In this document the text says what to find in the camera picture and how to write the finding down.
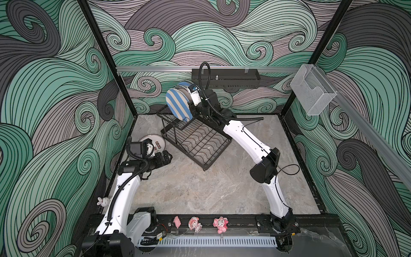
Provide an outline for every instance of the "striped plate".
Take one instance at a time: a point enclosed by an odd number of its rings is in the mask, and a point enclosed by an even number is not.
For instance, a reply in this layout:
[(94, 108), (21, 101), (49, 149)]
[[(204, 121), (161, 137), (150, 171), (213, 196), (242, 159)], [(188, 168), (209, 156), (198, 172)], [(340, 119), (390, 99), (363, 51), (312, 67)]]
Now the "striped plate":
[(178, 89), (170, 88), (166, 93), (166, 102), (171, 112), (182, 121), (189, 121), (193, 118), (188, 107), (189, 100)]

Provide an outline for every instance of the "gray marble surface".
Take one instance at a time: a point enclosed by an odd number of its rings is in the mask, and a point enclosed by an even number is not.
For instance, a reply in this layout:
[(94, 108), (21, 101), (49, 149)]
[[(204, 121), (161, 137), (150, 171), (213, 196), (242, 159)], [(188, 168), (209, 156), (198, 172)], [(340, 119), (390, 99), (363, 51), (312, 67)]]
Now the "gray marble surface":
[[(276, 115), (247, 126), (262, 142), (277, 147), (281, 167), (296, 163), (296, 157)], [(133, 141), (148, 134), (161, 134), (161, 119), (140, 115), (132, 132)], [(206, 171), (176, 147), (167, 144), (173, 155), (171, 164), (152, 172), (142, 181), (132, 202), (131, 213), (138, 207), (154, 206), (159, 214), (260, 214), (269, 213), (267, 197), (249, 174), (254, 166), (247, 152), (234, 140)], [(294, 173), (296, 167), (286, 168)], [(294, 214), (319, 214), (302, 172), (295, 176), (278, 175), (286, 203)]]

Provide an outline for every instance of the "red wire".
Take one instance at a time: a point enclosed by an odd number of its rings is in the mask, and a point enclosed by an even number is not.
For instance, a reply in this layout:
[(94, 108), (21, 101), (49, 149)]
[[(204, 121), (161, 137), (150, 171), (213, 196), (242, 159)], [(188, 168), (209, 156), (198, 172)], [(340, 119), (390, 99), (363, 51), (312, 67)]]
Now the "red wire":
[(163, 225), (163, 227), (166, 229), (166, 233), (169, 231), (169, 230), (166, 228), (166, 226), (164, 226), (164, 224), (160, 224), (160, 225)]

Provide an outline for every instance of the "black wire dish rack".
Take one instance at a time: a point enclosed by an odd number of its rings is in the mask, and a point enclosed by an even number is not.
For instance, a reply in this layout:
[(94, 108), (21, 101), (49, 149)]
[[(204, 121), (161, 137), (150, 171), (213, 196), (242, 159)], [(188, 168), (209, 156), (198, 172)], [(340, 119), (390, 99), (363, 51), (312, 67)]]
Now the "black wire dish rack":
[(199, 115), (193, 116), (189, 121), (181, 121), (171, 113), (167, 105), (157, 115), (163, 122), (162, 136), (204, 171), (210, 168), (233, 140), (216, 124)]

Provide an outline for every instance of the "pink plush toy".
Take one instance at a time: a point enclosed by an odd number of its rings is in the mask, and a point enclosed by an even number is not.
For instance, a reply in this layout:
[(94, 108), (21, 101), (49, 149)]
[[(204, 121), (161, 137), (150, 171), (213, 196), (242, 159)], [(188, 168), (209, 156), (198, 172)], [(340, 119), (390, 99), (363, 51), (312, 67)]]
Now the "pink plush toy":
[(174, 222), (176, 228), (178, 228), (178, 227), (181, 225), (181, 221), (180, 221), (180, 219), (178, 218), (178, 216), (175, 216), (175, 217), (174, 217), (173, 222)]
[(229, 220), (227, 218), (220, 217), (219, 219), (214, 219), (213, 226), (218, 228), (217, 233), (221, 234), (227, 230), (227, 223)]
[(201, 230), (201, 228), (203, 227), (203, 225), (201, 225), (201, 223), (199, 222), (199, 218), (198, 217), (192, 217), (190, 219), (190, 221), (188, 222), (188, 228), (190, 230), (195, 230), (195, 232), (198, 232)]

